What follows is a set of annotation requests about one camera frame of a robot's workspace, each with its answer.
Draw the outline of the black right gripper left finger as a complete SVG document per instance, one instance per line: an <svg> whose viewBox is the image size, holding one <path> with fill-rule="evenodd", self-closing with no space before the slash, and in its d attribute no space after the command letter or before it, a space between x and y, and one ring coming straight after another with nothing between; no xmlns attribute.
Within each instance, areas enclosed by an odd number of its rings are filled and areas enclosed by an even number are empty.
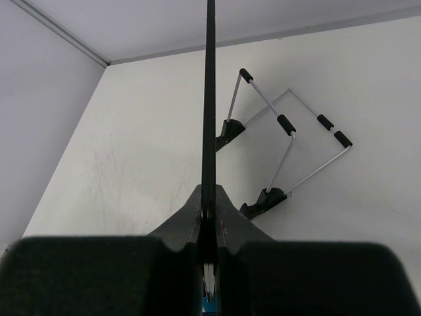
<svg viewBox="0 0 421 316"><path fill-rule="evenodd" d="M1 262L2 315L200 315L201 190L147 236L38 236Z"/></svg>

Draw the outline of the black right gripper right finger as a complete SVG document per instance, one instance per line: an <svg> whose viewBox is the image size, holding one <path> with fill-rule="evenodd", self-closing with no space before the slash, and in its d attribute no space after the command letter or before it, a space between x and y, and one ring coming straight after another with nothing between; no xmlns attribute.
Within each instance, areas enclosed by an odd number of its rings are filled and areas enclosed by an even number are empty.
<svg viewBox="0 0 421 316"><path fill-rule="evenodd" d="M219 315L419 315L397 256L366 242L276 241L216 187Z"/></svg>

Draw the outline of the blue whiteboard eraser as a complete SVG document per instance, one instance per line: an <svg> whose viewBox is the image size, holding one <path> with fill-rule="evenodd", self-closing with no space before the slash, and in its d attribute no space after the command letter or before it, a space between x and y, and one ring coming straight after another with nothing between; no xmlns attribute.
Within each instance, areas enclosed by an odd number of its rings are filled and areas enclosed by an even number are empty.
<svg viewBox="0 0 421 316"><path fill-rule="evenodd" d="M203 296L202 316L216 316L216 298L208 301L208 298Z"/></svg>

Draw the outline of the small white whiteboard black frame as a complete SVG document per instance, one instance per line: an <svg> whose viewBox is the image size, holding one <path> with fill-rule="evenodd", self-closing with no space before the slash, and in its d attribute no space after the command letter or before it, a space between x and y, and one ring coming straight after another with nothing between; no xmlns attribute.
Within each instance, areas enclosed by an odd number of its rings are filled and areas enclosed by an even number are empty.
<svg viewBox="0 0 421 316"><path fill-rule="evenodd" d="M216 1L207 1L201 209L203 226L216 218Z"/></svg>

